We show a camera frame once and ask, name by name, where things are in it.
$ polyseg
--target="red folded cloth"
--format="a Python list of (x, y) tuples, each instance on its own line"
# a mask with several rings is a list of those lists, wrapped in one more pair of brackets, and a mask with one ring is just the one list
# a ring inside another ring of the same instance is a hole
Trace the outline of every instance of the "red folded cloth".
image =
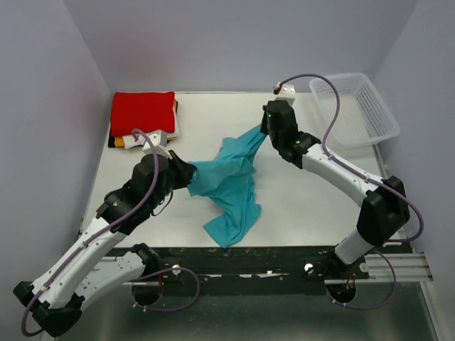
[(173, 92), (116, 92), (112, 100), (111, 132), (113, 136), (130, 135), (134, 128), (145, 133), (164, 130), (173, 133)]

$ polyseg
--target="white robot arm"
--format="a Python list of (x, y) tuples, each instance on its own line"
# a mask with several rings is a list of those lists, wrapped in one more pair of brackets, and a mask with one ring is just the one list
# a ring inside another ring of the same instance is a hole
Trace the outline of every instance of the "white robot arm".
[[(186, 187), (196, 167), (155, 144), (156, 154), (135, 165), (132, 178), (108, 193), (89, 227), (48, 271), (33, 282), (20, 282), (14, 294), (51, 336), (69, 330), (82, 312), (116, 286), (160, 270), (158, 255), (145, 244), (123, 257), (101, 262), (108, 251), (153, 215), (172, 190)], [(24, 329), (23, 333), (32, 336)]]
[(326, 179), (360, 207), (357, 229), (333, 251), (332, 266), (339, 269), (382, 246), (409, 220), (407, 204), (379, 185), (385, 184), (402, 196), (405, 188), (400, 179), (385, 180), (369, 174), (337, 156), (315, 136), (299, 131), (290, 102), (291, 96), (284, 95), (264, 105), (261, 132), (269, 134), (273, 147), (284, 160)]

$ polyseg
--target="white table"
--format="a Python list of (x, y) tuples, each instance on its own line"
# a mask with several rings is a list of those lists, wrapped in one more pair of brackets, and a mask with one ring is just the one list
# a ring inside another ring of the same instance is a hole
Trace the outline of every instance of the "white table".
[[(239, 136), (260, 124), (262, 105), (274, 99), (264, 93), (176, 94), (181, 137), (168, 147), (184, 161), (213, 159), (226, 136)], [(319, 138), (322, 118), (311, 94), (297, 94), (293, 105), (299, 129)], [(357, 166), (379, 174), (372, 147), (340, 153)], [(83, 222), (85, 228), (104, 196), (131, 178), (143, 156), (141, 148), (108, 148), (105, 144)], [(257, 202), (262, 215), (239, 247), (335, 245), (357, 222), (359, 207), (322, 178), (282, 160), (269, 139), (256, 155)], [(145, 242), (150, 247), (216, 247), (203, 224), (220, 214), (206, 197), (174, 192), (173, 202), (158, 216), (137, 227), (118, 247)]]

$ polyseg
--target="gray wall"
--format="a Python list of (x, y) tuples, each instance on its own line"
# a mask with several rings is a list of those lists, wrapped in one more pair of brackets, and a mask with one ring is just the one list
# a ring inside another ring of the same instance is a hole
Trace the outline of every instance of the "gray wall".
[(15, 341), (13, 287), (74, 242), (110, 94), (61, 0), (2, 1), (0, 42), (0, 339)]
[(417, 1), (64, 2), (111, 90), (256, 91), (300, 72), (373, 76)]
[[(401, 126), (381, 149), (424, 214), (427, 229), (415, 245), (428, 256), (455, 336), (454, 13), (453, 0), (421, 0), (373, 82)], [(414, 219), (409, 233), (416, 229)]]

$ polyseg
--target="teal cloth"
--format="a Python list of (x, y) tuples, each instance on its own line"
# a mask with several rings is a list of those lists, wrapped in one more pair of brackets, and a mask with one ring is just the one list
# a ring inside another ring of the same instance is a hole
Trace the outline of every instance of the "teal cloth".
[(266, 135), (259, 126), (234, 139), (223, 139), (212, 161), (192, 162), (197, 167), (188, 191), (191, 196), (209, 197), (224, 213), (204, 225), (221, 246), (238, 243), (261, 214), (256, 203), (253, 160)]

